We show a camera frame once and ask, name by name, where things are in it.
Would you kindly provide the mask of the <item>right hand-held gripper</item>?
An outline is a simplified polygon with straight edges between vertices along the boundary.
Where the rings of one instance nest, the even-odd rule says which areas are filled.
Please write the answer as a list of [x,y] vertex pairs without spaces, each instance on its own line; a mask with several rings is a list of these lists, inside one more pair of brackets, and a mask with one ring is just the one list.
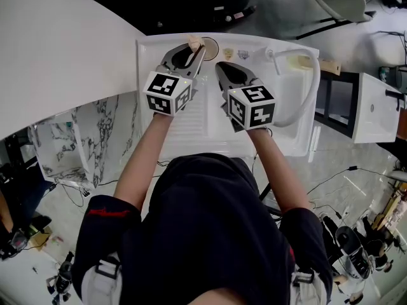
[[218,62],[215,72],[226,94],[226,115],[235,132],[266,128],[274,122],[275,94],[248,68]]

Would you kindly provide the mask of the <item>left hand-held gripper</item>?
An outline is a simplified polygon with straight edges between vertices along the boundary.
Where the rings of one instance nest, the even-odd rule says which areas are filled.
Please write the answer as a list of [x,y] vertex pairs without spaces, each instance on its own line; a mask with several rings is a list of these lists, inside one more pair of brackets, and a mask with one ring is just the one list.
[[168,71],[177,70],[179,74],[158,71],[149,73],[142,92],[151,111],[174,117],[184,109],[193,98],[193,89],[197,83],[196,76],[204,61],[205,53],[205,46],[199,46],[196,51],[193,51],[188,43],[166,52],[161,65]]

